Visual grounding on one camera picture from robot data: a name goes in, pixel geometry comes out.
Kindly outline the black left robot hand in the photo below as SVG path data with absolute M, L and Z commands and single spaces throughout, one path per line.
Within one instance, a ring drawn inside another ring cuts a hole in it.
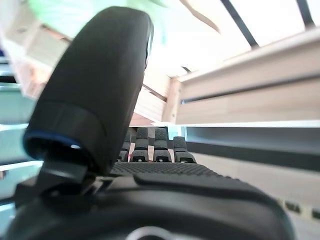
M 6 240 L 293 240 L 272 197 L 195 162 L 119 162 L 153 23 L 109 7 L 73 39 L 23 134 L 39 174 L 16 186 Z

